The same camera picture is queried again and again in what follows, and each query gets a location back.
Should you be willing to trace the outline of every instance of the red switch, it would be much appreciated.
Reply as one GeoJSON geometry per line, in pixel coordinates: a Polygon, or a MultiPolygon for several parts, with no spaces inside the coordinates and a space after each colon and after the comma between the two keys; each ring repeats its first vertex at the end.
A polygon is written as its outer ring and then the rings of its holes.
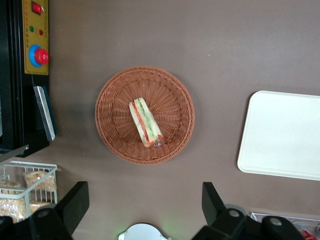
{"type": "Polygon", "coordinates": [[[32,1],[31,4],[32,4],[31,6],[32,12],[41,15],[41,5],[34,1],[32,1]]]}
{"type": "Polygon", "coordinates": [[[49,54],[43,48],[38,48],[34,52],[34,59],[38,64],[47,64],[49,62],[49,54]]]}

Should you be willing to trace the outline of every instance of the control panel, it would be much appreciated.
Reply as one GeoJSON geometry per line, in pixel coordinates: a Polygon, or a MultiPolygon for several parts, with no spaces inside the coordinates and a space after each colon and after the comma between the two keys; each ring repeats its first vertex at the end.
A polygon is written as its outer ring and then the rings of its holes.
{"type": "Polygon", "coordinates": [[[49,75],[48,0],[22,0],[24,73],[49,75]]]}

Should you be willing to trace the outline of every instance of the sandwich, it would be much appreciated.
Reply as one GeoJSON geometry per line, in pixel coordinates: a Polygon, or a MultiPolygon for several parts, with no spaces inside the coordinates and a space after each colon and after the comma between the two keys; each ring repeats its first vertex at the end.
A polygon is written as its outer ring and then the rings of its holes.
{"type": "Polygon", "coordinates": [[[165,140],[164,136],[145,100],[139,97],[129,103],[129,108],[144,146],[161,146],[165,140]]]}

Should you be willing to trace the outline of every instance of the red emergency stop button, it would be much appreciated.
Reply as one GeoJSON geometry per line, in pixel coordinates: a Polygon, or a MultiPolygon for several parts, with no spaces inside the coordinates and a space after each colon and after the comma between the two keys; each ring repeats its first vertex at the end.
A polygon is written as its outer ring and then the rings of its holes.
{"type": "Polygon", "coordinates": [[[38,64],[47,64],[49,62],[49,54],[43,48],[38,48],[34,51],[34,59],[38,64]]]}

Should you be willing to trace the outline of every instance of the table surface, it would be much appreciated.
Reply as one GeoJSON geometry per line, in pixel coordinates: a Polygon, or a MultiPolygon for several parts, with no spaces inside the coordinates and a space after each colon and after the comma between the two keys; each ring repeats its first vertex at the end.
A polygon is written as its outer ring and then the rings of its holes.
{"type": "Polygon", "coordinates": [[[241,172],[250,96],[320,94],[320,1],[54,0],[49,2],[50,98],[58,136],[25,160],[58,164],[62,197],[88,181],[90,208],[77,240],[118,239],[149,223],[173,240],[206,224],[202,182],[248,212],[320,219],[320,182],[241,172]],[[195,108],[184,150],[159,165],[114,155],[95,124],[98,94],[117,72],[164,68],[195,108]]]}

